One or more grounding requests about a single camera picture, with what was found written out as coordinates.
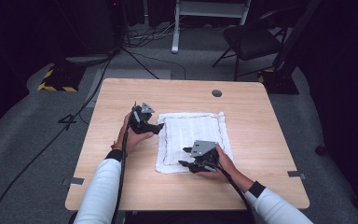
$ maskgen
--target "white long-sleeve shirt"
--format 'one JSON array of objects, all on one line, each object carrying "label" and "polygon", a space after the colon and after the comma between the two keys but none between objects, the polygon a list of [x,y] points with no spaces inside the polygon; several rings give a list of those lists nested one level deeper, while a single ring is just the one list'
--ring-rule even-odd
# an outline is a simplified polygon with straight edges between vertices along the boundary
[{"label": "white long-sleeve shirt", "polygon": [[[115,213],[121,174],[119,151],[101,162],[78,210],[75,224],[110,224]],[[244,194],[255,211],[269,224],[312,223],[304,214],[273,191],[255,182]]]}]

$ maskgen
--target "person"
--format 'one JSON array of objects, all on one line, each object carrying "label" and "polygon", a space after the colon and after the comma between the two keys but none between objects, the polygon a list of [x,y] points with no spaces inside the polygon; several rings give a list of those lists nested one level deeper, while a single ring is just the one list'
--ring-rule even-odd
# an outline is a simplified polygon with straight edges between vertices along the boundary
[{"label": "person", "polygon": [[[101,162],[89,184],[75,218],[76,224],[108,224],[112,222],[117,204],[121,174],[122,143],[129,117],[130,114],[124,118],[124,124],[120,129],[117,141],[112,145],[112,150]],[[136,134],[129,128],[126,146],[127,155],[130,155],[140,142],[152,136],[153,133]],[[267,223],[312,223],[303,213],[280,195],[241,173],[220,146],[217,146],[216,150],[219,154],[221,168],[231,175],[231,178],[238,185],[248,202]],[[196,175],[228,182],[226,176],[221,171],[198,172]]]}]

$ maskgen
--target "black chair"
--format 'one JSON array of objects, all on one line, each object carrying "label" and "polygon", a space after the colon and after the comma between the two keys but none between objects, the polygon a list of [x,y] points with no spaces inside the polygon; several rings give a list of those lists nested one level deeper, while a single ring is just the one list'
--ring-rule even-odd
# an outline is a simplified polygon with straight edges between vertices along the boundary
[{"label": "black chair", "polygon": [[[297,21],[305,11],[305,6],[276,9],[247,24],[227,28],[223,32],[223,37],[229,44],[229,47],[212,67],[215,67],[222,59],[237,56],[234,81],[237,80],[237,77],[242,77],[266,69],[262,68],[253,72],[238,75],[239,60],[249,61],[270,54],[279,53],[283,47],[288,29],[296,25]],[[269,29],[275,28],[280,28],[280,31],[274,35]],[[278,35],[282,36],[281,41],[278,40]],[[235,53],[226,56],[231,50]]]}]

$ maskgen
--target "white cloth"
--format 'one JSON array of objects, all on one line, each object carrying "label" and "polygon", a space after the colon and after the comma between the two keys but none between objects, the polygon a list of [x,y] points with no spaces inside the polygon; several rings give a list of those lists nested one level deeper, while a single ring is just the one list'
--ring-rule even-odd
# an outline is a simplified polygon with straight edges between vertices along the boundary
[{"label": "white cloth", "polygon": [[167,113],[158,115],[164,123],[158,134],[156,170],[163,174],[189,172],[178,161],[193,162],[184,147],[193,147],[196,140],[217,142],[233,160],[228,140],[225,115],[213,113]]}]

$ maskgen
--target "table leg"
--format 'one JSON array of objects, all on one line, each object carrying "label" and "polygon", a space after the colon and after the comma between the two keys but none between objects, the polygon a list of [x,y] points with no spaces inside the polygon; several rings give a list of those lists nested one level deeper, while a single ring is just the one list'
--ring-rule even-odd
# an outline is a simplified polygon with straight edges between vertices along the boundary
[{"label": "table leg", "polygon": [[172,40],[172,53],[177,53],[179,51],[179,15],[180,15],[180,0],[176,0],[176,9],[175,9],[175,30],[173,33]]},{"label": "table leg", "polygon": [[245,24],[246,17],[248,16],[249,7],[251,5],[251,2],[252,2],[252,0],[247,0],[246,3],[245,3],[245,7],[243,8],[243,13],[242,13],[240,25]]}]

